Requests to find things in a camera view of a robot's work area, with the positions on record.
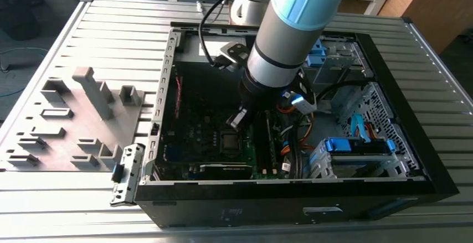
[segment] black computer chassis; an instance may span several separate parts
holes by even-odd
[[[196,34],[194,24],[170,23],[170,27],[181,34]],[[219,29],[219,35],[225,35],[227,30],[255,30],[253,27],[232,25],[211,25],[207,28]],[[394,113],[391,122],[400,126],[426,181],[138,185],[134,202],[158,227],[375,220],[412,205],[438,201],[458,193],[371,37],[345,32],[323,32],[323,35],[349,37],[357,42]],[[245,38],[247,44],[253,42],[253,36],[245,34]]]

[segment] metal workbench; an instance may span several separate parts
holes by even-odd
[[[227,23],[223,10],[217,23]],[[92,66],[94,78],[110,89],[134,85],[152,104],[157,89],[169,21],[198,22],[190,3],[142,0],[80,2],[50,51],[0,128],[0,144],[48,77],[74,66]],[[399,18],[340,14],[327,30],[368,33],[422,123],[460,193],[406,209],[378,221],[319,225],[181,228],[160,230],[140,208],[110,208],[109,173],[0,173],[0,239],[62,242],[463,242],[473,230],[473,104],[415,27]],[[141,110],[149,115],[152,106]],[[136,127],[145,142],[149,122]]]

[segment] expansion slot bracket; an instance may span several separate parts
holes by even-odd
[[[114,165],[112,173],[113,198],[109,206],[133,206],[140,166],[144,155],[144,145],[134,143],[125,146],[120,162]]]

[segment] open computer tower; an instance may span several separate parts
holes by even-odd
[[[251,48],[255,35],[253,27],[204,29],[209,51],[231,41]],[[458,193],[368,35],[324,32],[308,55],[315,93],[371,81],[319,102],[301,178],[284,168],[284,113],[261,111],[237,133],[224,124],[240,72],[208,66],[194,24],[170,24],[149,141],[124,150],[112,205],[137,204],[161,228],[316,224],[375,220]]]

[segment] metal case frame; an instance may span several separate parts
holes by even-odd
[[[149,142],[142,156],[134,202],[160,227],[237,226],[252,224],[313,224],[327,221],[374,220],[420,203],[438,201],[458,193],[447,171],[435,154],[412,110],[368,35],[324,32],[355,38],[371,67],[374,78],[390,105],[415,158],[427,176],[426,181],[232,184],[174,182],[149,184],[153,158],[161,148],[162,111],[170,77],[172,58],[181,48],[185,34],[196,34],[196,25],[170,23],[164,54],[162,73],[152,116]],[[247,36],[251,46],[253,27],[209,25],[205,35]]]

